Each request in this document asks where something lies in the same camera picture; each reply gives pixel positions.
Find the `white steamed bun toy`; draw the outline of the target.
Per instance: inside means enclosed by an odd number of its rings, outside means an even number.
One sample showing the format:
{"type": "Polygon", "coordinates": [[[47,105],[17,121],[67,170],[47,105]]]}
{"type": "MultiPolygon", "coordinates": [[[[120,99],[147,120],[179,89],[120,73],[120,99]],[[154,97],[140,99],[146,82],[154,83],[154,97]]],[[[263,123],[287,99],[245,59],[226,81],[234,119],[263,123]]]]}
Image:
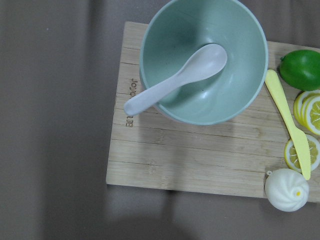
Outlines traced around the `white steamed bun toy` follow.
{"type": "Polygon", "coordinates": [[[309,184],[298,172],[281,168],[267,172],[264,191],[276,209],[294,212],[301,209],[309,198],[309,184]]]}

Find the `bamboo cutting board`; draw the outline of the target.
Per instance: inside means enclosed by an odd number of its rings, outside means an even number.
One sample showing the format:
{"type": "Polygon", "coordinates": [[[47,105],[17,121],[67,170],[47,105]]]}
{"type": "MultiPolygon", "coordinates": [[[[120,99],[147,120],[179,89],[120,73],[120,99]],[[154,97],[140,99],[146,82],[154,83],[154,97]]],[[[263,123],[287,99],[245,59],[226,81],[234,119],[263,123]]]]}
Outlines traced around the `bamboo cutting board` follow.
{"type": "Polygon", "coordinates": [[[131,117],[124,103],[142,89],[139,55],[147,25],[124,25],[110,137],[109,185],[263,198],[267,173],[285,168],[289,139],[266,86],[235,118],[180,123],[150,108],[131,117]]]}

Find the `green lime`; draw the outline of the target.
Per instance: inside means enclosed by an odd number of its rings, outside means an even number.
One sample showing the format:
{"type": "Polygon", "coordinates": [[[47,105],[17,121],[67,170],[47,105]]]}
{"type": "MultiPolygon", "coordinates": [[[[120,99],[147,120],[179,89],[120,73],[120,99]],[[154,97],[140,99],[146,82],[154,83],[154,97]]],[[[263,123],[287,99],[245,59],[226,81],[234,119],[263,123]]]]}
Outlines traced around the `green lime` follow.
{"type": "Polygon", "coordinates": [[[320,88],[320,53],[314,50],[295,50],[280,59],[281,78],[301,91],[320,88]]]}

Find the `white ceramic spoon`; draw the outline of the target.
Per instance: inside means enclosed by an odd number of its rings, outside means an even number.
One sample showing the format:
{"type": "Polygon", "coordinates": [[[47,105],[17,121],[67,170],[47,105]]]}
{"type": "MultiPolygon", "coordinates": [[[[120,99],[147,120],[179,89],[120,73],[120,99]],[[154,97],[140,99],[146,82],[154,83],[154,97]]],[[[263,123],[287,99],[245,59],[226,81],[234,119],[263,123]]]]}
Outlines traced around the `white ceramic spoon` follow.
{"type": "Polygon", "coordinates": [[[177,88],[218,74],[227,60],[227,52],[221,45],[211,43],[201,47],[174,75],[128,100],[124,104],[124,112],[128,116],[140,114],[177,88]]]}

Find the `yellow toy knife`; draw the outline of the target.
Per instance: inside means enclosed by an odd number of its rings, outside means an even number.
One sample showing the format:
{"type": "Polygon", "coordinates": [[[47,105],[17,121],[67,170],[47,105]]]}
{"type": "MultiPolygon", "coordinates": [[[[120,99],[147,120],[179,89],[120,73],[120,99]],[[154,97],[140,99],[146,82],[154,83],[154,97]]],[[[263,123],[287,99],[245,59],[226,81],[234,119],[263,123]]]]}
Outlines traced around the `yellow toy knife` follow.
{"type": "Polygon", "coordinates": [[[311,178],[311,156],[306,134],[296,127],[278,74],[268,69],[265,76],[265,85],[277,106],[289,136],[295,147],[297,159],[303,177],[308,181],[311,178]]]}

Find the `green bowl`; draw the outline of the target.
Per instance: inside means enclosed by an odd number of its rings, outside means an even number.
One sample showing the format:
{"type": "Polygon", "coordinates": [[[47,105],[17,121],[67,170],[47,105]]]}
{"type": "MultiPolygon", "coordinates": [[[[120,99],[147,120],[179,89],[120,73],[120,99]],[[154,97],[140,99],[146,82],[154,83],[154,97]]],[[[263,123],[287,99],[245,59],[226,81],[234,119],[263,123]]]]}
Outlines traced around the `green bowl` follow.
{"type": "Polygon", "coordinates": [[[177,122],[228,121],[257,97],[268,68],[268,44],[253,13],[237,0],[172,0],[149,23],[139,76],[148,89],[171,76],[183,85],[155,107],[177,122]]]}

